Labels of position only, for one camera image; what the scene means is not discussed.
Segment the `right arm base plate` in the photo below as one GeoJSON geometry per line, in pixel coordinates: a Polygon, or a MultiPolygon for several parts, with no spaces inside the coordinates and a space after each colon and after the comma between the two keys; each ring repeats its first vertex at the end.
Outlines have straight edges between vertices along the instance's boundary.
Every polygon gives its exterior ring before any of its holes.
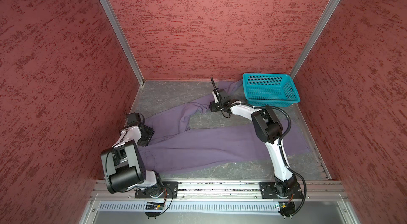
{"type": "Polygon", "coordinates": [[[303,191],[298,182],[260,182],[260,193],[263,199],[301,199],[303,191]]]}

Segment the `purple trousers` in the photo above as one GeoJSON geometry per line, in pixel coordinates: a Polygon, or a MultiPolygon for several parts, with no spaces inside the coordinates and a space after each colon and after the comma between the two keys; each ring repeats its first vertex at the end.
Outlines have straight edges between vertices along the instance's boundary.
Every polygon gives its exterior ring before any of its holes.
{"type": "Polygon", "coordinates": [[[211,112],[210,82],[147,82],[136,111],[155,130],[140,148],[148,170],[164,178],[271,179],[273,165],[252,122],[211,112]]]}

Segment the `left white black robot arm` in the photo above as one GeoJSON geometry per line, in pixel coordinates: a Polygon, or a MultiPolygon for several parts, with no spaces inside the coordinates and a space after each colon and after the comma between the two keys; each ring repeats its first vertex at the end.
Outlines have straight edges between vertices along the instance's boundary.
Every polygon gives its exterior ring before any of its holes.
{"type": "Polygon", "coordinates": [[[120,131],[118,141],[101,153],[107,190],[111,194],[141,191],[151,198],[165,192],[159,174],[146,169],[139,146],[149,144],[154,129],[143,124],[130,125],[120,131]]]}

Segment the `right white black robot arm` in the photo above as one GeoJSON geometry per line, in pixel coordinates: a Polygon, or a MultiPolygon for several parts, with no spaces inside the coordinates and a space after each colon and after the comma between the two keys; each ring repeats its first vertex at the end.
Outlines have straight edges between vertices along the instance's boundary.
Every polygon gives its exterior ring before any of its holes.
{"type": "Polygon", "coordinates": [[[283,140],[291,130],[291,119],[279,107],[253,106],[241,101],[212,101],[212,112],[238,115],[252,121],[256,136],[262,141],[273,164],[275,193],[280,198],[288,198],[298,185],[297,175],[290,167],[283,140]]]}

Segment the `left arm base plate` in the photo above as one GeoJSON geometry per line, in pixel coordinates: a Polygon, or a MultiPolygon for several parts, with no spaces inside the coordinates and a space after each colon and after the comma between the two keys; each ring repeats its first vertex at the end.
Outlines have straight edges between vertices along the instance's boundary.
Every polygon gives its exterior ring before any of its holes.
{"type": "Polygon", "coordinates": [[[164,181],[148,189],[137,189],[136,199],[176,199],[178,195],[179,182],[164,181]]]}

